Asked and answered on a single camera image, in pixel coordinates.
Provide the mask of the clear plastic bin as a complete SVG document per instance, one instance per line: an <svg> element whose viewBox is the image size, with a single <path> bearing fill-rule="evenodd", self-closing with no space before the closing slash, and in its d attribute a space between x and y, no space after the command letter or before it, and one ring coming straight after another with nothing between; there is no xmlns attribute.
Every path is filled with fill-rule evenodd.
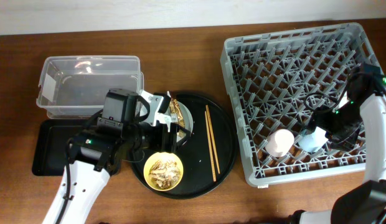
<svg viewBox="0 0 386 224"><path fill-rule="evenodd" d="M144 88L140 60L130 55L49 57L39 80L38 107L50 119L87 118L103 108L111 88Z"/></svg>

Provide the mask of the food scraps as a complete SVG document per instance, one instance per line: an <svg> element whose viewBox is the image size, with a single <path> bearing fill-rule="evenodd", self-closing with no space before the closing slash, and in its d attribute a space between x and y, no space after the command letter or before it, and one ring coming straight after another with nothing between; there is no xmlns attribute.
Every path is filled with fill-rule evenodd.
<svg viewBox="0 0 386 224"><path fill-rule="evenodd" d="M161 190L175 186L181 175L177 162L172 160L158 160L149 170L150 181Z"/></svg>

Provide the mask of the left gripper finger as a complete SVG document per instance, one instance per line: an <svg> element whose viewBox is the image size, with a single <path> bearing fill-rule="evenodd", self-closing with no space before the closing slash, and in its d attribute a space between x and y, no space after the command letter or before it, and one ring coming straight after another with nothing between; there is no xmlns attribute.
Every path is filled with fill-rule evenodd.
<svg viewBox="0 0 386 224"><path fill-rule="evenodd" d="M179 137L188 137L191 135L191 132L185 127L181 126L178 123L175 123L177 129L177 136Z"/></svg>
<svg viewBox="0 0 386 224"><path fill-rule="evenodd" d="M178 137L176 137L172 143L172 152L176 153L190 138L190 135L186 135L183 138L180 138L180 140L177 140Z"/></svg>

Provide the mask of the pink cup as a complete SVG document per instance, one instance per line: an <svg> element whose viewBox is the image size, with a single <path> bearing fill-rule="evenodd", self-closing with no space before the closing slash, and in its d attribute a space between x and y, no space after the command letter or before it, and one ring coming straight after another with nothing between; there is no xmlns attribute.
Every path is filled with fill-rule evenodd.
<svg viewBox="0 0 386 224"><path fill-rule="evenodd" d="M294 144L294 135L287 129L279 129L267 137L265 149L274 157L285 156Z"/></svg>

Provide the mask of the grey dishwasher rack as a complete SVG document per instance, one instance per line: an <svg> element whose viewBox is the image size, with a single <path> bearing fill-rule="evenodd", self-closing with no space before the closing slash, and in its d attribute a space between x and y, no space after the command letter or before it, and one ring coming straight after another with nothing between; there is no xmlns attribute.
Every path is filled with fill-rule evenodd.
<svg viewBox="0 0 386 224"><path fill-rule="evenodd" d="M365 173L364 130L348 152L332 149L329 141L314 153L298 145L313 110L349 101L344 89L352 69L379 64L360 24L233 37L225 41L220 63L249 185ZM274 157L265 146L279 129L291 131L294 144L285 156Z"/></svg>

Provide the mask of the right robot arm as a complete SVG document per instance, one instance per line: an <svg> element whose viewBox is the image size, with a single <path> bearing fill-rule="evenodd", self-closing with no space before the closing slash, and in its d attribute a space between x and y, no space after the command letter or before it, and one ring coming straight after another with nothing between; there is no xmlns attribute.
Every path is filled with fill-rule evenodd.
<svg viewBox="0 0 386 224"><path fill-rule="evenodd" d="M290 223L386 223L386 76L380 67L363 63L352 69L344 89L349 101L342 107L313 110L298 144L316 152L329 141L342 151L365 132L363 183L339 197L330 210L297 210Z"/></svg>

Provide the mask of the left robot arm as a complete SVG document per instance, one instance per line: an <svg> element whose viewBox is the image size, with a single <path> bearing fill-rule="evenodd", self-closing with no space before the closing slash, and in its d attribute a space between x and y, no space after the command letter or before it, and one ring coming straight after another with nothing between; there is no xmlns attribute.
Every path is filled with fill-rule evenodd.
<svg viewBox="0 0 386 224"><path fill-rule="evenodd" d="M62 182L44 223L85 223L100 192L129 153L151 149L174 155L190 138L192 128L171 116L171 101L166 94L110 89L103 109L65 145Z"/></svg>

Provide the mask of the gold snack wrapper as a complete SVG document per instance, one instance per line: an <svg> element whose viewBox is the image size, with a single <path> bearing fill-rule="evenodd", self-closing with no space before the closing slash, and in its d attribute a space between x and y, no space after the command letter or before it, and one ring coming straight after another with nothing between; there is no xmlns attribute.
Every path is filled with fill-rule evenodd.
<svg viewBox="0 0 386 224"><path fill-rule="evenodd" d="M167 96L169 96L171 99L169 103L171 122L176 123L179 126L185 128L185 121L184 121L181 107L179 106L178 101L171 97L171 93L169 91L167 91Z"/></svg>

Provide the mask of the grey plate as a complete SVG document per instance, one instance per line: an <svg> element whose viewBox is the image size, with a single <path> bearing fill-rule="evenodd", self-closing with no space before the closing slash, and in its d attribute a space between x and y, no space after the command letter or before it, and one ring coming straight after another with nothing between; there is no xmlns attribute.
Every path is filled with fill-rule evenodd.
<svg viewBox="0 0 386 224"><path fill-rule="evenodd" d="M194 121L193 121L191 112L183 103L181 103L180 101L178 101L178 103L179 103L179 106L181 107L182 115L183 115L183 118L185 121L185 128L188 129L192 134L192 130L194 127Z"/></svg>

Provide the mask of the wooden chopstick right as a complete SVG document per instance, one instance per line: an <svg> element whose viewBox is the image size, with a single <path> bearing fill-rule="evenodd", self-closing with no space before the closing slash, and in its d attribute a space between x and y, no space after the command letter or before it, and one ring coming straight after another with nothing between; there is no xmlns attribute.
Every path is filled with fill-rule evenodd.
<svg viewBox="0 0 386 224"><path fill-rule="evenodd" d="M214 156L215 156L215 164L217 167L217 172L218 172L218 174L220 174L220 166L219 166L219 160L218 160L218 155L217 155L217 148L215 145L215 136L214 136L214 130L212 127L212 121L211 121L211 117L210 117L210 110L209 110L208 105L206 105L205 107L206 107L206 112L207 112L207 120L209 122L209 131L210 131L210 137L211 137L211 142L212 142L212 149L214 151Z"/></svg>

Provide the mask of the black rectangular tray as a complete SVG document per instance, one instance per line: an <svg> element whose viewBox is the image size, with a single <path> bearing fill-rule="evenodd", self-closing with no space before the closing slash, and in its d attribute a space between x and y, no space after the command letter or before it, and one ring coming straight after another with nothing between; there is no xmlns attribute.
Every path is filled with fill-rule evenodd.
<svg viewBox="0 0 386 224"><path fill-rule="evenodd" d="M36 176L62 176L67 162L65 146L82 130L85 119L48 119L40 125L32 173Z"/></svg>

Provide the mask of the round black tray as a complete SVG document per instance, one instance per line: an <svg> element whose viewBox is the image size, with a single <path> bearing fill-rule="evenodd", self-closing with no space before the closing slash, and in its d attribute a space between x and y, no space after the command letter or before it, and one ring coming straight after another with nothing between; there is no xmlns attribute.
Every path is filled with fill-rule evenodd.
<svg viewBox="0 0 386 224"><path fill-rule="evenodd" d="M146 161L131 164L131 169L136 178L152 192L167 198L190 199L212 191L225 180L237 157L238 139L234 120L211 97L194 91L179 91L176 93L176 100L187 107L194 121L191 138L176 152L184 166L180 183L172 190L154 190L144 179ZM218 161L214 164L220 167L215 171L216 180L213 180L210 163L205 125L206 109L210 112L217 151Z"/></svg>

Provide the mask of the yellow bowl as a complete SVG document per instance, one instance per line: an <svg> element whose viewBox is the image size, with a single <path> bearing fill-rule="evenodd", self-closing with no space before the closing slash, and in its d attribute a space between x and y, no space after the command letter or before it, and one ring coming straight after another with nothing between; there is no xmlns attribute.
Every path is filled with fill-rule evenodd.
<svg viewBox="0 0 386 224"><path fill-rule="evenodd" d="M150 156L144 165L144 179L154 190L168 191L182 180L184 167L182 161L172 153L157 152Z"/></svg>

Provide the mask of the blue cup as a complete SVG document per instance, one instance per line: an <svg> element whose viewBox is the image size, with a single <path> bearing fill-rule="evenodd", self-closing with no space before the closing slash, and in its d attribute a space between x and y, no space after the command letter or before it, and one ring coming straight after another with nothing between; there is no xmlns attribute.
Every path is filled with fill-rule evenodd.
<svg viewBox="0 0 386 224"><path fill-rule="evenodd" d="M300 132L302 138L298 141L299 147L308 152L314 153L327 143L326 131L322 128L316 127L314 131L304 129Z"/></svg>

